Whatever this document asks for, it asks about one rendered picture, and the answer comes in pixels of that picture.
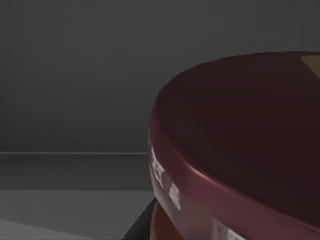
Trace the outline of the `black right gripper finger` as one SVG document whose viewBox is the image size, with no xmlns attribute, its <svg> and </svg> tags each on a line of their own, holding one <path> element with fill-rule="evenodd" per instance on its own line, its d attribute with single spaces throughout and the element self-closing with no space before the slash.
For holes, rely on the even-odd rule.
<svg viewBox="0 0 320 240">
<path fill-rule="evenodd" d="M 153 210 L 157 203 L 154 198 L 123 236 L 123 240 L 150 240 Z"/>
</svg>

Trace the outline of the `red and white can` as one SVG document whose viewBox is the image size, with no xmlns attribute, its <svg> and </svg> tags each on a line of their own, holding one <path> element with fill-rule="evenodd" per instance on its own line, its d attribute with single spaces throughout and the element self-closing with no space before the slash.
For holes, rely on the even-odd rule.
<svg viewBox="0 0 320 240">
<path fill-rule="evenodd" d="M 149 122 L 158 207 L 181 240 L 320 240 L 320 52 L 181 72 Z"/>
</svg>

